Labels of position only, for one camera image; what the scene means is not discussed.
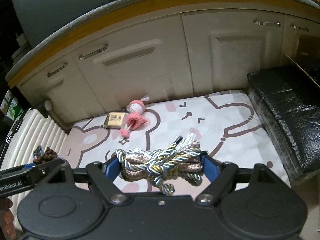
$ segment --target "metal handle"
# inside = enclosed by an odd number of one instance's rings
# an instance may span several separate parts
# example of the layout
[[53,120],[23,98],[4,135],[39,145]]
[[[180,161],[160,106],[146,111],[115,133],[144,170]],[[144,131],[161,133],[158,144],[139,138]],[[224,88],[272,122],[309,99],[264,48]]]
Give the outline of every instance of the metal handle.
[[53,75],[57,74],[59,71],[61,71],[62,69],[64,69],[66,66],[68,66],[68,63],[63,64],[62,67],[56,69],[55,71],[53,71],[53,72],[51,72],[51,73],[48,73],[48,74],[47,74],[47,78],[50,78],[50,77],[52,77]]
[[305,32],[308,32],[309,29],[307,27],[300,27],[300,26],[297,26],[297,25],[294,25],[293,23],[290,24],[290,26],[294,29],[297,29],[299,31],[305,31]]
[[266,23],[266,22],[259,22],[258,20],[253,20],[254,24],[262,25],[262,26],[273,26],[273,27],[280,27],[280,22],[276,23]]
[[97,54],[105,51],[107,48],[109,48],[109,45],[104,45],[101,49],[98,49],[98,50],[96,50],[96,51],[94,51],[94,52],[91,52],[91,53],[89,53],[89,54],[87,54],[87,55],[85,55],[85,56],[80,56],[80,57],[79,57],[79,60],[80,60],[80,61],[83,61],[83,60],[85,60],[85,59],[87,59],[87,58],[89,58],[89,57],[92,57],[92,56],[94,56],[94,55],[97,55]]

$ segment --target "floor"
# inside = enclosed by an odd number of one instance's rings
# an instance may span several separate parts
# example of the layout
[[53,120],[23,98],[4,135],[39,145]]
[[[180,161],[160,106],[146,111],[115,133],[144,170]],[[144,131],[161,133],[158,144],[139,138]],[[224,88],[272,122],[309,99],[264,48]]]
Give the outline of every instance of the floor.
[[319,198],[317,177],[314,176],[305,183],[295,187],[294,190],[304,200],[308,207],[307,222],[305,223],[300,236],[304,240],[319,240]]

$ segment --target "rope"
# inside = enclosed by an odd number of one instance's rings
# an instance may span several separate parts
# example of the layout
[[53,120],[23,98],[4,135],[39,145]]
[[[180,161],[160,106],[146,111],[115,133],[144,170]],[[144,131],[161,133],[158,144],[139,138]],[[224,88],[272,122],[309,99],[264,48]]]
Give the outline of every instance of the rope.
[[202,183],[203,165],[200,145],[195,135],[189,133],[185,138],[178,137],[165,150],[143,151],[139,148],[115,151],[122,165],[122,177],[126,181],[148,179],[163,194],[172,196],[174,187],[164,183],[168,179],[182,177],[193,186]]

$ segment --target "bunny ear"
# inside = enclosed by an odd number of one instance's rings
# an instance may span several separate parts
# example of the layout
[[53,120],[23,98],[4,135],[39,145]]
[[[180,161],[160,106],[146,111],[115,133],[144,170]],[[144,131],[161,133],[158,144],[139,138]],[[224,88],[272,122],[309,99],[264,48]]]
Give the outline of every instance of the bunny ear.
[[148,95],[145,95],[143,98],[141,98],[142,102],[146,102],[146,101],[149,101],[149,100],[150,100],[150,97]]

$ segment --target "cabinet door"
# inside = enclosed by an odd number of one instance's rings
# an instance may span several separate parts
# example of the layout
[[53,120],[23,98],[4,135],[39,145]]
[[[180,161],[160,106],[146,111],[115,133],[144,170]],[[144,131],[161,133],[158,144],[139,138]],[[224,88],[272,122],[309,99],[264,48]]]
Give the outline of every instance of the cabinet door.
[[21,89],[33,106],[50,99],[53,111],[66,124],[104,113],[70,54],[38,72]]
[[285,16],[282,51],[301,65],[319,58],[320,24],[295,16]]
[[144,95],[150,102],[193,95],[180,15],[108,34],[72,55],[107,112]]
[[195,95],[247,86],[247,73],[277,66],[281,14],[258,10],[182,15]]

